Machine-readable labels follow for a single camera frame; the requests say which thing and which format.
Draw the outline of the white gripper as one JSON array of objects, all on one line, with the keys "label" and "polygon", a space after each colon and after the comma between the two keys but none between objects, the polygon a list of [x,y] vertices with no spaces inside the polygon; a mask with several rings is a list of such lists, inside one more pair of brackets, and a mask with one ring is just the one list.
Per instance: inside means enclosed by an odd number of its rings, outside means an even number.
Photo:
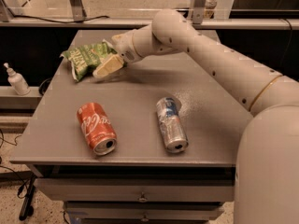
[{"label": "white gripper", "polygon": [[137,49],[138,30],[132,30],[111,37],[114,49],[120,54],[108,55],[103,62],[93,71],[95,78],[105,78],[120,70],[124,60],[128,63],[139,62],[143,59]]}]

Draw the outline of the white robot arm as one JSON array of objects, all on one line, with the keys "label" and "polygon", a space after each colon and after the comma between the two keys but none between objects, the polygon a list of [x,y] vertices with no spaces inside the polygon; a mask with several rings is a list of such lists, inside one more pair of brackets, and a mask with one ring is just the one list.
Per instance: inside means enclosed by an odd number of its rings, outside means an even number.
[{"label": "white robot arm", "polygon": [[238,146],[234,224],[299,223],[299,83],[202,35],[178,12],[113,35],[128,63],[183,51],[253,116]]}]

